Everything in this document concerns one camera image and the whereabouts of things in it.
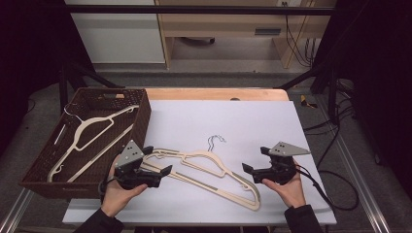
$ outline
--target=white panel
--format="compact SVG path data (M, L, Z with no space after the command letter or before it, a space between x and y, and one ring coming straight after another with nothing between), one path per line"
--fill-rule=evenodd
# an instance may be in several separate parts
M66 0L66 4L153 5L153 0ZM93 63L164 63L154 14L72 14Z
M260 147L272 148L284 141L308 149L293 102L151 101L151 107L145 146L183 152L207 150L208 138L221 135L226 143L216 140L213 152L229 170L251 182L252 176L243 171L242 162L255 169L270 167L270 159L260 153ZM322 186L312 155L294 158ZM231 178L204 182L219 187L223 180L226 180L225 190L241 191L239 184L225 184L234 182ZM336 223L333 212L312 183L304 177L302 181L306 201L312 205L319 222ZM131 200L117 218L125 224L138 225L285 224L287 207L279 195L261 183L257 188L261 206L251 211L202 188L166 177L159 188L148 188ZM79 224L99 206L98 200L72 200L63 222Z

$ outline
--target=white cabinet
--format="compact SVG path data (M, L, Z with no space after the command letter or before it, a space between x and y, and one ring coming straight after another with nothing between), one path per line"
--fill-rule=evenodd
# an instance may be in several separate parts
M153 0L66 0L66 4L154 5ZM164 63L155 14L72 14L91 61Z

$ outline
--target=floor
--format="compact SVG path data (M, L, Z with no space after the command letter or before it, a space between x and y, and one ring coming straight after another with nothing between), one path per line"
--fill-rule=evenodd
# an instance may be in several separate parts
M270 88L290 81L308 69L297 62L290 69L283 69L279 57L272 52L274 50L273 43L267 38L217 38L213 45L181 39L176 42L170 69L157 65L137 65L118 69L100 67L99 72L108 80L125 86ZM90 85L96 84L91 80L87 81ZM327 95L312 95L308 89L312 81L300 83L288 91L303 128L326 120ZM302 95L310 105L301 104ZM338 101L342 101L341 110L351 107L350 101L345 101L346 98L347 96L338 94ZM57 86L52 85L34 93L29 105L33 109L25 116L21 128L0 157L0 219L3 219L3 223L21 193L17 182L58 121ZM356 113L346 112L340 125L337 140L328 151L321 168L339 173L355 186L360 186L360 204L351 212L338 211L338 223L331 226L329 232L412 232L412 203L402 191L391 168L375 164L373 151L356 121ZM316 161L321 159L332 140L332 132L336 132L334 126L326 124L325 127L306 134ZM356 171L351 170L351 163L355 164ZM360 173L360 180L354 181L354 177L359 178L357 173ZM326 193L336 205L350 207L354 204L354 192L347 184L329 173L322 174L322 179ZM20 207L25 209L25 213L19 216L18 225L12 226L17 228L16 232L72 231L73 226L61 223L68 206L67 200L50 200L36 194L23 194L31 201L27 206ZM287 232L287 229L280 228L276 232Z

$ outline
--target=black curtain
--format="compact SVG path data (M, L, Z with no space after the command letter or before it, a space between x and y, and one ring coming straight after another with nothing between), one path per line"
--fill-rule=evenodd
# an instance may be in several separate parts
M0 1L0 154L27 112L28 97L58 83L63 64L77 62L94 71L70 14L47 11L44 4ZM77 78L76 83L83 85L82 78Z
M352 37L345 41L346 49L336 54L334 68L337 78L354 83L356 112L377 162L391 166L412 198L411 15L409 1L370 0L352 27ZM350 20L330 20L318 63L341 36L339 30L349 25Z

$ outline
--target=aluminum rail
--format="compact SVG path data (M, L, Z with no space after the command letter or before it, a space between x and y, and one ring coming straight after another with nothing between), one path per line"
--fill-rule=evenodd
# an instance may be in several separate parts
M12 209L6 218L3 219L0 225L0 233L13 233L15 232L21 217L23 216L31 198L33 197L33 192L29 189L23 188L20 195L18 196Z
M317 96L315 96L315 98L325 118L328 118L326 111L326 102L324 98L319 98ZM373 197L372 192L367 186L366 180L364 179L360 169L355 163L353 156L349 152L348 147L346 146L343 138L340 135L337 135L336 144L338 146L338 149L340 150L339 154L346 168L346 171L348 172L353 185L358 190L363 209L366 212L374 231L376 233L390 233L391 229L389 228L388 223L386 222L375 198Z

